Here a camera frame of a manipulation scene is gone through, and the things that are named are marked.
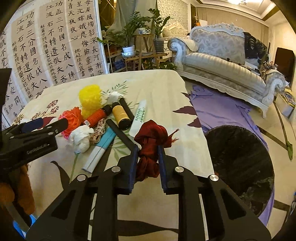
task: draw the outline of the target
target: white crumpled tissue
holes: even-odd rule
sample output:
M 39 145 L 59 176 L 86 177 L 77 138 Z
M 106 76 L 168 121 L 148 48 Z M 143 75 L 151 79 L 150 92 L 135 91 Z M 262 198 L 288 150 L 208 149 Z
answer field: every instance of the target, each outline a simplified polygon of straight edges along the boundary
M 109 94 L 105 94 L 103 96 L 103 98 L 106 99 L 106 104 L 113 104 L 114 102 L 117 102 L 119 97 L 123 97 L 123 94 L 121 93 L 118 93 L 117 91 L 113 91 L 112 93 L 109 93 Z
M 74 147 L 76 153 L 86 152 L 90 147 L 90 136 L 94 133 L 94 129 L 83 125 L 76 128 L 69 135 L 69 145 Z

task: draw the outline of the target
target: sofa armrest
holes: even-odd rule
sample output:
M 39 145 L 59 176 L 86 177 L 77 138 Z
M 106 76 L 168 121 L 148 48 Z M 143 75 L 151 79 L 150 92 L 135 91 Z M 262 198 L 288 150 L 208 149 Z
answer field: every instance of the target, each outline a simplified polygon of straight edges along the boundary
M 168 48 L 173 52 L 177 52 L 174 64 L 178 70 L 183 71 L 183 59 L 186 55 L 198 51 L 195 41 L 187 38 L 174 37 L 168 41 Z
M 272 104 L 275 93 L 284 92 L 286 88 L 285 77 L 275 69 L 270 69 L 266 72 L 266 90 L 263 94 L 262 103 L 266 106 Z

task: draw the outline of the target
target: gray plant pot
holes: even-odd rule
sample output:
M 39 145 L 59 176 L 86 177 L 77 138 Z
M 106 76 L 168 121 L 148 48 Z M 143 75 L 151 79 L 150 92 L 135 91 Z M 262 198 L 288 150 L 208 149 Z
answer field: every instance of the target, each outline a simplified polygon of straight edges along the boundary
M 154 42 L 154 47 L 155 47 L 155 52 L 156 53 L 164 53 L 164 44 L 163 44 L 163 40 L 156 38 L 153 40 Z

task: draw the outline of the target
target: chandelier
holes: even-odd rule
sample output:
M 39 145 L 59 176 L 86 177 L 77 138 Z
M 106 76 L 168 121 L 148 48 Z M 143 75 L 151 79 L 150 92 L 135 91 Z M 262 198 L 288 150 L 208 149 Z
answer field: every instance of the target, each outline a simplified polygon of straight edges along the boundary
M 248 0 L 228 0 L 228 2 L 235 5 L 246 5 Z

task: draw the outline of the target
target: barcode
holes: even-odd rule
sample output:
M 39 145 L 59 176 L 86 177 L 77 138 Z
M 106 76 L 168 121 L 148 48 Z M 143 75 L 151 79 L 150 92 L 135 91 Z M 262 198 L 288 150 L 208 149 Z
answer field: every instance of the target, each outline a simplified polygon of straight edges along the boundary
M 84 124 L 86 124 L 87 126 L 90 126 L 91 125 L 88 120 L 85 120 L 84 121 Z

